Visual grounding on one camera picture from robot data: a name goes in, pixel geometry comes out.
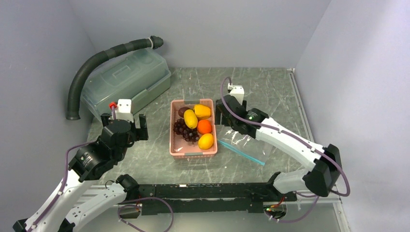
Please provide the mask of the yellow mango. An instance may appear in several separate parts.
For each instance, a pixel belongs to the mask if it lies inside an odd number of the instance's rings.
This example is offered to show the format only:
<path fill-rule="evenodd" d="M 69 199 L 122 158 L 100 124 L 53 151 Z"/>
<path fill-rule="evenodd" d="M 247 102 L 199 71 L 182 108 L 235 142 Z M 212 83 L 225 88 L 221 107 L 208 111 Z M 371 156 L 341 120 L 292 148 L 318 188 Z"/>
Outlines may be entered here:
<path fill-rule="evenodd" d="M 185 124 L 188 128 L 194 129 L 194 128 L 197 127 L 198 118 L 197 118 L 197 116 L 196 116 L 196 114 L 193 110 L 191 110 L 191 109 L 186 110 L 184 112 L 183 118 L 184 118 Z"/>

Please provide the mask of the clear zip top bag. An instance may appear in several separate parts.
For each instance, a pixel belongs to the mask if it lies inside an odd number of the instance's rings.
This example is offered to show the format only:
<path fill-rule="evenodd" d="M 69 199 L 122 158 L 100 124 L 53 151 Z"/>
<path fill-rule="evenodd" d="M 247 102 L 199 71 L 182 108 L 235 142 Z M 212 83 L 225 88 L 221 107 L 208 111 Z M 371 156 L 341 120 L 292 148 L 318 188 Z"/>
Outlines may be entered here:
<path fill-rule="evenodd" d="M 266 142 L 242 135 L 231 128 L 222 128 L 217 133 L 217 141 L 225 148 L 264 166 L 275 147 Z"/>

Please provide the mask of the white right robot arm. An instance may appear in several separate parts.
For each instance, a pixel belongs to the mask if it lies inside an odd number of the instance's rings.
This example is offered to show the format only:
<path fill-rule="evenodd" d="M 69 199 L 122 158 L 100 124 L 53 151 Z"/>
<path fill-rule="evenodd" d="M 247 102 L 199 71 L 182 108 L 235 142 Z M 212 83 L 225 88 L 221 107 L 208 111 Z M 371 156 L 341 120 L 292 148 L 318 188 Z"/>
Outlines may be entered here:
<path fill-rule="evenodd" d="M 231 95 L 216 101 L 215 114 L 222 125 L 272 145 L 303 166 L 302 170 L 274 174 L 266 188 L 269 199 L 277 201 L 285 193 L 301 190 L 320 197 L 333 192 L 342 175 L 340 151 L 335 145 L 323 146 L 309 141 L 281 126 L 265 112 L 256 108 L 247 110 Z"/>

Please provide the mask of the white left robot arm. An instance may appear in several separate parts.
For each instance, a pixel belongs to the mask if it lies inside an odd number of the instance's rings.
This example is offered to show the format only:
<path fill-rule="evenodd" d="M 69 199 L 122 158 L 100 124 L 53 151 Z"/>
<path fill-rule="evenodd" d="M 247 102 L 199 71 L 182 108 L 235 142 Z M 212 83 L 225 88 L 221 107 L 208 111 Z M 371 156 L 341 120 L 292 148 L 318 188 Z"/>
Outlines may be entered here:
<path fill-rule="evenodd" d="M 76 207 L 78 199 L 98 180 L 122 161 L 134 142 L 148 139 L 146 116 L 134 121 L 109 119 L 102 114 L 103 129 L 94 142 L 76 145 L 76 155 L 65 161 L 64 177 L 44 204 L 31 217 L 13 225 L 16 232 L 75 232 L 109 207 L 140 195 L 138 183 L 128 174 L 120 175 L 113 186 Z"/>

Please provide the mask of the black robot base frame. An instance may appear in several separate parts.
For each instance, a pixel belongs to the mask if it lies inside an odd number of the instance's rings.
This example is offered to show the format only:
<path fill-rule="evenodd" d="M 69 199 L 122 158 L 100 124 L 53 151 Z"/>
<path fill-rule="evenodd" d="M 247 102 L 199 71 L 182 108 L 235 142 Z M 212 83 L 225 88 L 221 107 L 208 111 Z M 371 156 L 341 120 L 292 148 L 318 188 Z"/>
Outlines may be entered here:
<path fill-rule="evenodd" d="M 280 193 L 273 187 L 274 174 L 264 183 L 141 184 L 120 176 L 125 186 L 124 204 L 141 204 L 142 215 L 160 213 L 233 212 L 262 213 L 270 203 L 295 202 L 294 193 Z"/>

